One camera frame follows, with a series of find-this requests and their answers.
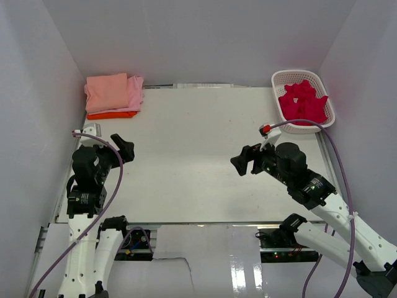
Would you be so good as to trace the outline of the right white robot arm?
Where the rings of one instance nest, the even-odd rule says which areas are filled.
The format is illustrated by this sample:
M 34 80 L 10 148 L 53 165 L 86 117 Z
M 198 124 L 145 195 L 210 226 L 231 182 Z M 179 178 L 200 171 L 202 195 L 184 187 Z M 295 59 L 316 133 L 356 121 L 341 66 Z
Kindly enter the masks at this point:
M 276 231 L 285 246 L 300 244 L 343 268 L 350 264 L 349 274 L 371 297 L 388 297 L 396 289 L 396 246 L 350 212 L 336 188 L 308 168 L 306 155 L 298 145 L 247 145 L 230 162 L 240 176 L 247 173 L 252 162 L 252 174 L 265 172 L 286 185 L 293 200 L 322 218 L 340 236 L 335 239 L 304 217 L 291 214 Z

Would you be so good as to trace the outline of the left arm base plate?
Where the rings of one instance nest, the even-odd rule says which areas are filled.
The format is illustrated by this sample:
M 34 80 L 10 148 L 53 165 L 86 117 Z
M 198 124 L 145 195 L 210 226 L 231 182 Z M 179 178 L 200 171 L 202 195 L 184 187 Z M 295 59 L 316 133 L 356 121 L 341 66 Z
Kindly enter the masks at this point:
M 150 250 L 151 231 L 134 229 L 125 240 L 122 248 L 116 254 L 115 261 L 151 261 L 153 253 Z

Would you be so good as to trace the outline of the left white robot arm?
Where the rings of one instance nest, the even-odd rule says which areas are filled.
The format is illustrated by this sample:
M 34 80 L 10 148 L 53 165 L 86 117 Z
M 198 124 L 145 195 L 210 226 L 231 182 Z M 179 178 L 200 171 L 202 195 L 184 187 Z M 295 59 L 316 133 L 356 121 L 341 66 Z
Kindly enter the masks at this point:
M 69 248 L 58 297 L 108 297 L 107 281 L 118 248 L 131 240 L 125 216 L 101 220 L 112 199 L 105 181 L 114 168 L 134 160 L 134 144 L 117 133 L 113 144 L 92 137 L 72 155 L 74 174 L 66 187 Z

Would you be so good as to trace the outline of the red t shirt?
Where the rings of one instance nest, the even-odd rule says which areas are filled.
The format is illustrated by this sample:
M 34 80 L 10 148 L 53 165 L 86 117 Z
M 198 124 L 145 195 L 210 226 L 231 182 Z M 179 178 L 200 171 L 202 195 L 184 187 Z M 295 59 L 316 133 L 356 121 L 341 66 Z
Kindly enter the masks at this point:
M 279 97 L 279 103 L 286 120 L 306 119 L 319 124 L 328 120 L 324 110 L 328 96 L 317 97 L 307 79 L 300 84 L 285 85 L 284 90 L 286 93 Z

